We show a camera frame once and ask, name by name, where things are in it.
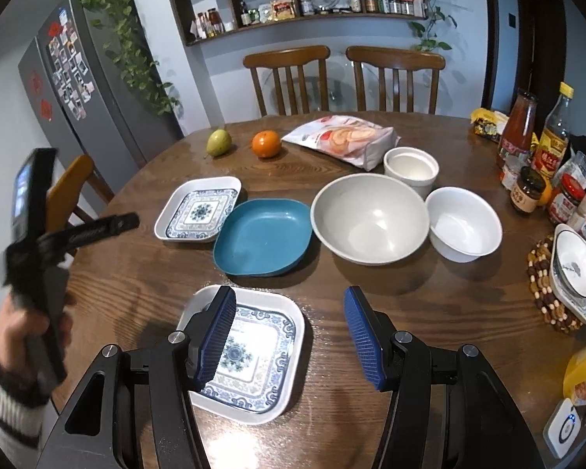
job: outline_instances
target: yellow bottle cap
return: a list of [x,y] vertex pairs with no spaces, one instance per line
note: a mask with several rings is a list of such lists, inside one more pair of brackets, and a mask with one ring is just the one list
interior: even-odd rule
[[560,83],[560,93],[565,97],[573,98],[573,93],[575,90],[571,88],[568,84],[562,82]]

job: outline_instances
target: white cup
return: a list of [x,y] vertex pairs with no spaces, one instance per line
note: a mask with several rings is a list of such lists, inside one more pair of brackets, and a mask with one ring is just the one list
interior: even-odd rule
[[439,163],[423,150],[401,146],[384,155],[384,174],[404,182],[425,199],[439,174]]

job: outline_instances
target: trailing vine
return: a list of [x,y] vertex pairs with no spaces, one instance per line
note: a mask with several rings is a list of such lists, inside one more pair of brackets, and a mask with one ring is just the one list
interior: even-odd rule
[[409,23],[413,33],[420,39],[420,43],[414,45],[413,49],[416,51],[434,51],[435,49],[449,51],[452,47],[447,42],[438,40],[438,35],[435,33],[434,28],[440,21],[448,21],[455,28],[458,27],[458,23],[453,16],[445,15],[441,6],[438,5],[438,0],[427,0],[427,13],[428,21],[426,26],[416,21],[410,21]]
[[113,63],[120,68],[121,79],[133,90],[137,90],[152,106],[158,115],[171,112],[179,101],[170,97],[166,89],[170,82],[161,82],[156,66],[145,42],[132,0],[80,0],[83,7],[94,12],[102,12],[102,19],[91,19],[95,28],[110,28],[117,37],[115,46],[104,43],[103,48]]

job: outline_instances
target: metal screw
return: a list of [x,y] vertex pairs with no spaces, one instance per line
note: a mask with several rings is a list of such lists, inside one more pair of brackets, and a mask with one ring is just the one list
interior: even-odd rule
[[117,354],[117,346],[115,344],[109,344],[102,349],[102,356],[105,358],[112,358]]
[[167,341],[169,341],[170,344],[179,344],[185,338],[186,337],[185,337],[184,332],[175,331],[175,332],[169,334],[169,336],[167,337]]
[[480,351],[472,344],[466,344],[466,346],[463,346],[463,353],[470,358],[475,358],[480,353]]
[[413,335],[408,331],[398,331],[395,335],[395,340],[401,344],[407,344],[413,341]]

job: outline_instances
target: red lid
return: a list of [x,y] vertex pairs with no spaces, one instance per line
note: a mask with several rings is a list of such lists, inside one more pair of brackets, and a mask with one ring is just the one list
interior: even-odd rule
[[582,200],[586,195],[586,192],[584,192],[584,189],[579,182],[568,173],[563,174],[561,183],[564,189],[569,192],[570,195],[575,197],[576,200]]

